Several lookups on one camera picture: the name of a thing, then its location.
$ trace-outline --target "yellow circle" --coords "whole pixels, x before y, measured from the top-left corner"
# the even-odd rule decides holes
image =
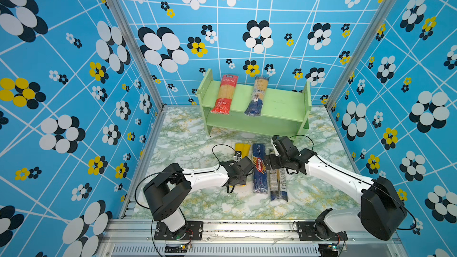
[[[25,78],[19,77],[16,79],[16,85],[20,89],[28,88],[28,81]]]
[[[25,106],[27,104],[27,100],[26,100],[25,97],[23,97],[21,95],[18,95],[15,98],[13,98],[13,103],[14,103],[15,106],[22,107],[22,106]]]
[[[35,92],[31,89],[24,89],[24,91],[22,92],[22,95],[26,98],[26,99],[32,99],[35,97]]]
[[[12,79],[4,77],[0,80],[0,86],[4,89],[14,89],[16,85]]]
[[[13,92],[7,89],[0,90],[0,99],[3,101],[11,101],[14,98]]]

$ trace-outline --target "shelf board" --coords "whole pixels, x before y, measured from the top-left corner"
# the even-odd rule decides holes
[[[202,106],[213,108],[219,93],[221,82],[211,81],[203,97]],[[230,106],[230,115],[238,112],[243,113],[251,101],[251,94],[254,86],[237,84],[233,95],[232,105]],[[259,120],[260,117],[279,118],[297,122],[303,122],[305,117],[305,99],[303,93],[290,92],[280,89],[266,89],[265,98],[262,107],[262,116],[254,117]]]

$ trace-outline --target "spaghetti package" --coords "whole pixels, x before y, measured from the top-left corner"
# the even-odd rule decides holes
[[[224,75],[222,77],[221,86],[219,87],[218,99],[212,113],[229,114],[230,105],[232,104],[233,94],[235,93],[236,82],[238,76]]]
[[[251,102],[244,112],[245,115],[259,116],[262,111],[263,98],[265,97],[266,87],[268,86],[269,77],[255,77],[254,90],[251,96]]]
[[[267,193],[268,183],[265,168],[265,144],[252,145],[252,162],[254,169],[254,192]]]

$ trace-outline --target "marble table surface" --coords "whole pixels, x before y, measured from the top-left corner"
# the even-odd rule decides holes
[[[309,115],[308,136],[314,150],[327,160],[353,171],[343,146],[324,107],[313,107]],[[297,137],[299,150],[311,149],[306,137]],[[207,136],[200,108],[169,107],[157,141],[154,155],[144,176],[162,171],[171,163],[182,168],[206,168],[217,164],[211,148],[216,144],[265,143],[271,148],[271,137],[213,127]],[[221,161],[229,161],[233,150],[226,146],[214,148]],[[207,188],[189,194],[181,204],[187,219],[315,219],[326,208],[352,208],[358,204],[345,193],[322,180],[304,174],[286,175],[288,202],[271,201],[270,194],[253,193],[252,175],[245,186],[236,186],[233,193],[226,188]],[[147,204],[142,193],[139,202]],[[148,209],[138,205],[132,218],[152,219]]]

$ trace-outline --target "pasta package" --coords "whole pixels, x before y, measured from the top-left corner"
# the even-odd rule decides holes
[[[252,91],[251,102],[244,112],[249,116],[260,116],[263,106],[263,98],[265,97],[266,87],[268,86],[269,77],[255,77],[254,90]]]
[[[221,86],[219,87],[218,99],[212,113],[229,114],[230,105],[232,104],[233,94],[235,93],[236,82],[238,76],[224,75],[222,77]]]

